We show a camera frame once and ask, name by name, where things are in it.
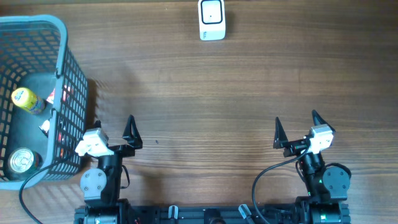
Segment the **yellow can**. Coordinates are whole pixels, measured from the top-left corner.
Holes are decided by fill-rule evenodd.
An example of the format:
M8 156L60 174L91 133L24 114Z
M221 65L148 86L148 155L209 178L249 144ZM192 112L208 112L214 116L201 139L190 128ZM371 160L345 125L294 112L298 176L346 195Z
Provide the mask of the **yellow can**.
M12 102L31 114L39 114L44 110L44 100L28 88L18 88L11 93Z

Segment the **black square outline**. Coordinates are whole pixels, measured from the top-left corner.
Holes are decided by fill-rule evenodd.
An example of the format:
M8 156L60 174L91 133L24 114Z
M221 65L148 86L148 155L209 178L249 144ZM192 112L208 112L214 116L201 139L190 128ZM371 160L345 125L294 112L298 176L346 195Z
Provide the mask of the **black square outline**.
M219 1L220 2L221 20L219 22L205 22L205 21L203 21L203 2L205 2L205 1ZM200 13L201 13L201 22L203 24L206 24L206 25L208 25L208 24L220 24L220 23L223 22L223 3L221 2L221 0L203 0L200 3Z

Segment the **round container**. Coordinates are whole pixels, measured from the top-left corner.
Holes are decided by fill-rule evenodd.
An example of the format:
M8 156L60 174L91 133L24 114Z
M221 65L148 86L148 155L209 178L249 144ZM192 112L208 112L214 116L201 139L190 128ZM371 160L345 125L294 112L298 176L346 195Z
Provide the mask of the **round container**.
M39 114L44 110L44 100L28 88L18 88L11 93L12 102L31 114Z
M19 148L11 153L8 167L17 174L28 174L39 167L40 155L28 148Z

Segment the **gray basket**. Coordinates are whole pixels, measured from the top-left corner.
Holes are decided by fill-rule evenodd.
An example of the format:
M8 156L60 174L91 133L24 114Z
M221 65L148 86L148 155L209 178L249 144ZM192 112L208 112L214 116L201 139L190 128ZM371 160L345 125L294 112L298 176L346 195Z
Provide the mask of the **gray basket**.
M38 152L45 167L74 153L84 134L88 84L67 42L67 28L56 17L0 17L0 189L19 190L24 181L7 168L7 158L15 149ZM23 111L11 100L12 91L20 86L43 99L55 88L54 104L47 104L39 115ZM48 139L39 129L46 119L50 119ZM40 180L68 179L80 164L75 154L34 177L26 187Z

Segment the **wooden table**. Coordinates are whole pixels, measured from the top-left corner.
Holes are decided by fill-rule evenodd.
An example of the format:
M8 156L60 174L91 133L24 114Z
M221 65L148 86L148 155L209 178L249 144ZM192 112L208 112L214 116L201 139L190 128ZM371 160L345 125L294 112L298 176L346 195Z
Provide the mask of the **wooden table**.
M254 177L285 159L274 120L302 138L316 109L336 130L326 162L352 172L353 223L398 222L398 4L227 1L227 35L199 39L196 2L3 6L53 14L90 79L89 122L122 143L129 114L144 148L124 160L133 205L251 203ZM71 223L80 175L26 190L44 223ZM30 223L17 192L0 191L0 223ZM257 201L305 195L294 165L270 172Z

